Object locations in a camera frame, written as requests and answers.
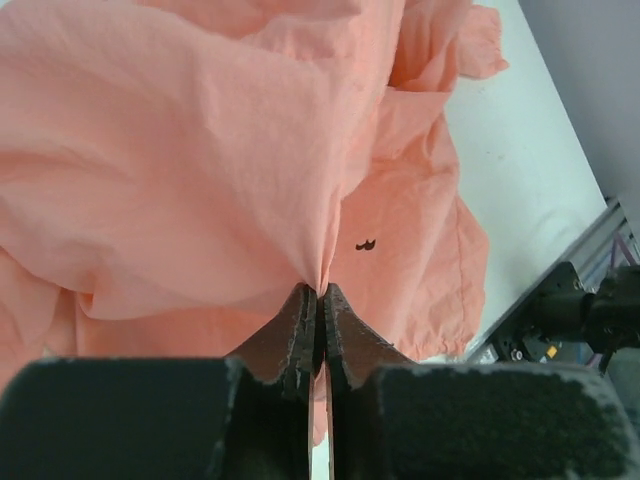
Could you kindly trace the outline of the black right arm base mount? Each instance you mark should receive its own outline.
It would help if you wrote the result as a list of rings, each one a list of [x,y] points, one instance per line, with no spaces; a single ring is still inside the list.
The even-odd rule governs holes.
[[[639,347],[639,267],[621,266],[594,291],[563,261],[510,310],[488,337],[499,362],[548,363],[565,344],[586,344],[605,372],[620,349]]]

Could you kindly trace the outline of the pink zip-up hooded jacket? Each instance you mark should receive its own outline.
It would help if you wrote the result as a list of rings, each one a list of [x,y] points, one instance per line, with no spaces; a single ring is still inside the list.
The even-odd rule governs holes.
[[[404,354],[464,351],[488,239],[444,107],[505,69],[469,1],[1,9],[1,371],[221,355],[337,283]]]

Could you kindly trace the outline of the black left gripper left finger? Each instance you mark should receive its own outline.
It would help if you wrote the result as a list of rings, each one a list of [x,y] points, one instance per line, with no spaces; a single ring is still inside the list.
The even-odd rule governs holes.
[[[316,293],[222,358],[62,358],[1,397],[5,479],[307,479]]]

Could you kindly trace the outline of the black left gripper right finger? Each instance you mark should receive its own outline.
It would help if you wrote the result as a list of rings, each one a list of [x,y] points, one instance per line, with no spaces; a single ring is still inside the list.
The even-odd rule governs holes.
[[[635,431],[579,366],[418,364],[322,299],[333,479],[631,479]]]

